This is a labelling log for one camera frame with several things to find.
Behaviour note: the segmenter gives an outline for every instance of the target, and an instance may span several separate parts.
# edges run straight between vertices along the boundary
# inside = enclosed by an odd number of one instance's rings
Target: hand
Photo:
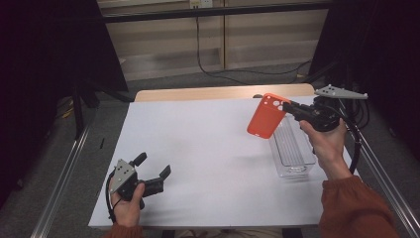
[[[114,207],[114,214],[119,225],[126,227],[134,227],[139,225],[140,199],[142,199],[144,192],[145,184],[140,183],[137,185],[131,201],[122,200],[118,192],[111,194],[111,203]]]
[[[344,161],[344,142],[347,132],[346,125],[340,119],[340,125],[329,132],[318,132],[307,121],[300,121],[300,128],[309,136],[309,142],[318,157],[319,166],[324,170],[328,180],[345,179],[352,174]]]

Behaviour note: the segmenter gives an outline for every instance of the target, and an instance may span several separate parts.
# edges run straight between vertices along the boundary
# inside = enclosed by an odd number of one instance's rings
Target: person's left hand
[[[121,196],[118,194],[118,192],[111,194],[111,203],[114,207],[114,214],[119,225],[126,227],[134,227],[139,225],[140,200],[142,199],[144,192],[145,184],[140,183],[137,185],[131,201],[120,200]]]

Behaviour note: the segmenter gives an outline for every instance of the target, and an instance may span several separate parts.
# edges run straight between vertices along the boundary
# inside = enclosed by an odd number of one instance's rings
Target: perforated bracket
[[[132,166],[120,159],[115,167],[114,180],[112,181],[109,192],[111,194],[116,192],[135,173],[136,170]]]
[[[356,93],[353,91],[346,90],[332,86],[331,84],[321,89],[316,89],[315,94],[331,98],[344,98],[344,99],[368,99],[368,94]]]

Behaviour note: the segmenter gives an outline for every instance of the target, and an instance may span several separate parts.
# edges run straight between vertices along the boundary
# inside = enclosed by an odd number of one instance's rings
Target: brown sleeve
[[[117,223],[112,225],[111,230],[104,236],[104,238],[143,238],[143,228],[141,226],[125,227]]]
[[[384,200],[359,177],[323,182],[324,212],[319,223],[323,238],[398,237]]]

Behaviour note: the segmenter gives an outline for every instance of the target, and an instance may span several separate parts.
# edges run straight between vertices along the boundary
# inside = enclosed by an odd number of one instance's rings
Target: power cord
[[[205,74],[207,74],[209,76],[221,77],[221,78],[225,78],[225,79],[229,79],[229,80],[238,82],[240,84],[250,85],[249,83],[236,80],[235,78],[232,78],[232,77],[223,76],[223,75],[215,75],[215,74],[220,74],[220,73],[224,73],[224,72],[249,72],[249,73],[258,73],[258,74],[265,74],[265,75],[282,75],[282,74],[287,74],[287,73],[291,73],[291,72],[294,72],[294,71],[299,71],[303,66],[312,62],[312,59],[309,59],[309,60],[301,63],[298,67],[296,67],[292,70],[283,71],[283,72],[263,72],[263,71],[247,70],[247,69],[226,69],[226,70],[218,70],[218,71],[209,72],[209,71],[205,70],[203,68],[202,64],[201,64],[201,57],[200,57],[200,24],[199,24],[199,21],[198,21],[198,17],[195,18],[195,23],[196,23],[196,27],[197,27],[197,62],[198,62],[198,66],[200,67],[202,72],[204,72]],[[297,79],[297,76],[292,81],[290,81],[288,83],[292,83],[296,79]]]

